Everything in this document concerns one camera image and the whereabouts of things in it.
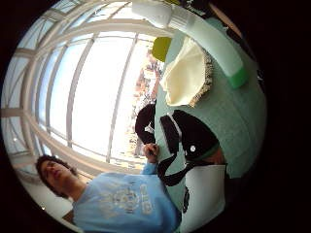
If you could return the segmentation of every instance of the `dark hair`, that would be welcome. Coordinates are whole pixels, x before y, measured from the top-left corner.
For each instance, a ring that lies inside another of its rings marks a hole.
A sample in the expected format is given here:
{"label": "dark hair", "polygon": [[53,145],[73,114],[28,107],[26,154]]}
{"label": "dark hair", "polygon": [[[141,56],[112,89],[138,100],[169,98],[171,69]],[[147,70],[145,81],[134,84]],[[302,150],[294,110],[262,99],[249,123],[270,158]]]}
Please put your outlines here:
{"label": "dark hair", "polygon": [[41,171],[41,166],[43,164],[43,162],[45,161],[53,161],[53,162],[56,162],[56,163],[59,163],[61,165],[63,165],[64,167],[68,168],[69,171],[76,177],[78,177],[78,172],[77,172],[77,169],[74,168],[74,167],[71,167],[68,165],[67,162],[55,157],[55,156],[51,156],[51,155],[42,155],[38,158],[37,160],[37,163],[36,163],[36,169],[37,169],[37,172],[39,174],[39,177],[41,179],[41,181],[56,195],[56,196],[59,196],[59,197],[63,197],[63,198],[68,198],[68,195],[66,195],[65,193],[59,193],[57,192],[49,183],[48,181],[46,180],[46,178],[43,176],[42,174],[42,171]]}

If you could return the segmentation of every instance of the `man's hand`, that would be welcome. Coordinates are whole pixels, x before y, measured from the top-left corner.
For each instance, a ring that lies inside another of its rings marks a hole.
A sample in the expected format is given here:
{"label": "man's hand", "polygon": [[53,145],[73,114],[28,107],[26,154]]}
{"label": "man's hand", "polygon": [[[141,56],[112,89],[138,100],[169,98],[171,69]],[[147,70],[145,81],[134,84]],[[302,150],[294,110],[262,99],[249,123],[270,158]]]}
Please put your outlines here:
{"label": "man's hand", "polygon": [[158,145],[146,144],[143,148],[143,152],[150,163],[157,163]]}

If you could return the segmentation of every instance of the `graphic print on t-shirt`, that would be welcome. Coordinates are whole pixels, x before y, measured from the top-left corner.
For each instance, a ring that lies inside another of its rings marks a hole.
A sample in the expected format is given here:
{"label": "graphic print on t-shirt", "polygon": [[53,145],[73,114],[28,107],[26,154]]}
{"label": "graphic print on t-shirt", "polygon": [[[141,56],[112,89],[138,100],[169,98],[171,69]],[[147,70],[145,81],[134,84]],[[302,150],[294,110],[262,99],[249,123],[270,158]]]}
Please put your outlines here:
{"label": "graphic print on t-shirt", "polygon": [[135,191],[135,182],[112,182],[109,184],[110,190],[100,192],[99,209],[103,217],[108,219],[121,214],[134,214],[141,208],[144,215],[149,215],[153,206],[148,195],[147,186],[140,185],[140,193]]}

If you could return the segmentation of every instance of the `young man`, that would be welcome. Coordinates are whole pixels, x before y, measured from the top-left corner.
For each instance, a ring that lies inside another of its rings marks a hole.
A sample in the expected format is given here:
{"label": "young man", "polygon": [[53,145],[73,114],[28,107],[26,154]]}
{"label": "young man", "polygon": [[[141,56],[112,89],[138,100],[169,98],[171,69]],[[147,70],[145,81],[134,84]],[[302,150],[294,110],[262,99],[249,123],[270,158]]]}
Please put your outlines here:
{"label": "young man", "polygon": [[156,175],[158,146],[146,144],[144,154],[141,175],[103,173],[88,184],[53,156],[39,157],[36,167],[56,195],[74,200],[73,221],[85,232],[173,232],[181,214]]}

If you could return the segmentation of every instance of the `white window mullion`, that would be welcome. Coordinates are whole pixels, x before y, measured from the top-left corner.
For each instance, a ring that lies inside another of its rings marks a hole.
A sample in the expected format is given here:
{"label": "white window mullion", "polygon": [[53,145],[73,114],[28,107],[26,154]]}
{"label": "white window mullion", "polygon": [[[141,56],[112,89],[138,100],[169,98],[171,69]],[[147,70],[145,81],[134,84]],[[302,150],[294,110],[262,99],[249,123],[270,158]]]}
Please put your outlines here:
{"label": "white window mullion", "polygon": [[48,18],[48,19],[52,19],[55,21],[61,21],[65,18],[65,16],[66,16],[66,14],[61,12],[59,9],[50,8],[48,11],[46,11],[42,15],[42,18]]}
{"label": "white window mullion", "polygon": [[38,155],[40,156],[40,154],[42,154],[42,152],[40,151],[40,149],[38,148],[38,145],[37,145],[37,139],[34,135],[33,132],[30,132],[30,138],[31,138],[31,142],[32,142],[32,147],[33,147],[33,157],[38,157]]}
{"label": "white window mullion", "polygon": [[24,78],[24,72],[25,72],[25,70],[26,70],[27,68],[28,68],[28,66],[26,65],[26,66],[20,71],[20,73],[18,74],[17,79],[16,79],[14,85],[12,86],[12,92],[10,93],[10,97],[9,97],[9,100],[8,100],[8,104],[9,104],[9,105],[10,105],[10,102],[11,102],[11,100],[12,100],[14,94],[15,94],[14,90],[15,90],[15,88],[16,88],[16,86],[17,86],[17,83],[20,81],[20,79]]}
{"label": "white window mullion", "polygon": [[37,121],[39,122],[40,120],[40,117],[39,117],[39,98],[40,98],[40,88],[41,88],[41,85],[42,85],[42,82],[43,82],[43,78],[45,76],[45,71],[48,67],[48,64],[49,64],[49,61],[52,57],[52,51],[50,51],[50,53],[48,54],[48,57],[45,61],[45,64],[42,68],[42,71],[41,71],[41,74],[40,74],[40,77],[39,77],[39,81],[38,81],[38,85],[37,85],[37,89],[36,89],[36,101],[35,101],[35,117],[37,119]]}
{"label": "white window mullion", "polygon": [[120,6],[115,12],[113,12],[112,14],[110,14],[110,16],[108,18],[112,18],[114,17],[120,10],[122,10],[124,7],[126,7],[127,5],[129,5],[130,2],[125,3],[123,6]]}
{"label": "white window mullion", "polygon": [[17,133],[17,131],[16,131],[16,129],[15,129],[15,127],[14,127],[12,121],[11,121],[11,118],[9,119],[9,124],[10,124],[10,127],[12,128],[12,132],[13,132],[13,134],[15,135],[15,138],[16,138],[17,140],[19,140],[19,142],[27,149],[27,145],[24,143],[24,140],[21,139],[20,136],[18,135],[18,133]]}
{"label": "white window mullion", "polygon": [[23,112],[24,110],[22,111],[22,115],[20,118],[21,132],[26,143],[26,149],[29,150],[29,152],[34,156],[35,155],[34,141],[31,137],[31,131],[29,129],[29,125],[26,123],[24,119]]}
{"label": "white window mullion", "polygon": [[174,34],[173,29],[155,28],[148,22],[140,19],[105,19],[86,23],[78,27],[68,29],[61,35],[54,36],[49,44],[44,47],[39,47],[36,56],[39,57],[43,55],[43,53],[47,52],[47,50],[51,50],[59,43],[70,40],[71,38],[104,31],[135,32],[155,37],[173,37]]}
{"label": "white window mullion", "polygon": [[68,48],[67,45],[65,45],[61,49],[61,52],[58,55],[58,58],[57,58],[57,60],[56,60],[56,62],[54,64],[54,67],[52,69],[52,74],[50,76],[49,87],[48,87],[48,92],[47,92],[47,99],[46,99],[46,126],[48,127],[47,131],[49,133],[51,133],[51,131],[49,130],[49,127],[51,126],[50,125],[50,107],[51,107],[51,97],[52,97],[53,83],[54,83],[54,80],[55,80],[55,77],[56,77],[57,70],[59,68],[60,61],[61,61],[61,59],[63,57],[63,54],[66,52],[67,48]]}
{"label": "white window mullion", "polygon": [[78,18],[80,14],[84,13],[85,11],[89,10],[90,8],[98,5],[98,3],[90,2],[90,3],[82,3],[78,8],[73,9],[70,13],[64,14],[58,9],[51,8],[50,11],[60,13],[60,16],[63,16],[62,19],[60,19],[52,28],[51,30],[45,35],[45,38],[40,42],[39,48],[44,47],[47,44],[50,44],[52,41],[57,38],[57,35],[59,31],[63,31],[64,27],[65,30],[68,28],[68,23],[71,24],[70,21],[75,20],[75,18]]}
{"label": "white window mullion", "polygon": [[[14,132],[13,132],[13,128],[12,128],[12,125],[10,124],[10,119],[7,120],[7,134],[6,134],[6,137],[8,140],[10,140],[12,142],[12,140],[14,139],[15,135],[14,135]],[[13,149],[14,149],[14,152],[18,152],[17,150],[17,145],[15,143],[12,143],[13,145]]]}
{"label": "white window mullion", "polygon": [[97,7],[94,12],[92,14],[90,14],[88,17],[85,18],[85,20],[80,24],[80,26],[85,26],[88,22],[88,20],[92,17],[94,17],[94,15],[96,14],[96,12],[99,10],[99,9],[103,9],[105,7],[107,7],[109,4],[106,4],[106,5],[103,5],[102,7]]}
{"label": "white window mullion", "polygon": [[88,56],[88,53],[91,49],[91,47],[94,44],[94,38],[97,37],[98,34],[94,34],[93,37],[88,41],[85,50],[82,53],[82,56],[80,57],[80,60],[77,64],[77,68],[75,70],[75,74],[73,77],[73,80],[71,82],[69,96],[68,96],[68,104],[67,104],[67,113],[66,113],[66,134],[67,134],[67,140],[68,140],[68,147],[72,148],[72,112],[73,112],[73,106],[74,106],[74,99],[75,99],[75,93],[78,85],[79,76],[81,74],[81,71],[83,69],[83,66],[86,62],[86,58]]}
{"label": "white window mullion", "polygon": [[35,55],[35,50],[30,50],[26,48],[17,48],[14,57],[23,57],[23,58],[28,58],[32,59]]}
{"label": "white window mullion", "polygon": [[113,144],[115,125],[116,125],[116,120],[117,120],[117,113],[118,113],[118,108],[119,108],[119,103],[120,103],[120,98],[121,98],[121,92],[122,92],[122,89],[123,89],[124,78],[125,78],[125,75],[126,75],[126,72],[127,72],[127,68],[128,68],[128,65],[129,65],[129,61],[130,61],[131,55],[132,55],[132,53],[134,51],[134,48],[135,48],[135,45],[137,43],[137,38],[138,38],[138,34],[136,34],[136,36],[135,36],[135,38],[133,40],[132,46],[131,46],[131,48],[129,50],[127,59],[125,61],[123,72],[122,72],[122,75],[121,75],[119,89],[118,89],[118,92],[117,92],[116,105],[115,105],[114,112],[113,112],[111,128],[110,128],[110,135],[109,135],[109,141],[108,141],[108,150],[107,150],[107,158],[106,158],[106,161],[108,163],[110,162],[110,158],[111,158],[111,148],[112,148],[112,144]]}
{"label": "white window mullion", "polygon": [[40,45],[40,41],[41,41],[41,39],[42,39],[42,38],[41,38],[41,35],[42,35],[42,33],[43,33],[43,30],[44,30],[44,28],[45,28],[45,24],[46,24],[47,21],[48,21],[47,19],[43,19],[42,24],[41,24],[41,28],[40,28],[40,29],[38,28],[39,33],[38,33],[38,37],[37,37],[37,39],[36,39],[36,48],[38,48],[39,45]]}
{"label": "white window mullion", "polygon": [[[17,64],[18,64],[18,58],[14,57],[13,59],[15,59],[15,64],[14,64],[14,67],[13,67],[13,71],[12,71],[11,77],[13,77],[16,74]],[[8,92],[7,92],[7,96],[5,96],[5,97],[7,97],[7,98],[5,98],[5,100],[6,100],[6,107],[9,107],[10,99],[11,99],[12,93],[14,92],[14,90],[12,88],[12,86],[13,86],[12,80],[13,79],[12,78],[10,78],[10,79],[7,78],[6,80],[8,81],[8,84],[7,84],[8,88],[6,88]]]}
{"label": "white window mullion", "polygon": [[[38,21],[38,24],[36,26],[36,28],[34,29],[34,33],[35,34],[38,30],[40,30],[39,28],[41,27],[41,29],[44,27],[45,25],[45,21],[44,20],[40,20]],[[28,39],[26,40],[25,42],[25,46],[27,47],[27,45],[30,43],[30,41],[34,40],[34,36],[29,36]],[[37,48],[37,45],[38,45],[38,40],[39,40],[39,35],[37,36],[36,38],[36,43],[35,43],[35,48],[32,48],[32,49],[36,49]]]}
{"label": "white window mullion", "polygon": [[47,131],[43,130],[34,117],[29,113],[24,112],[25,120],[29,123],[31,130],[40,138],[42,143],[51,149],[54,153],[61,156],[62,159],[77,167],[78,169],[89,173],[92,176],[97,176],[102,172],[121,172],[126,174],[139,174],[138,169],[128,169],[106,163],[104,161],[96,160],[83,154],[74,151],[71,148],[61,144],[54,139]]}
{"label": "white window mullion", "polygon": [[20,117],[21,108],[2,108],[1,117]]}
{"label": "white window mullion", "polygon": [[45,153],[45,149],[44,149],[43,144],[42,144],[41,141],[39,141],[39,145],[40,145],[40,150],[41,150],[41,152],[42,152],[42,153]]}

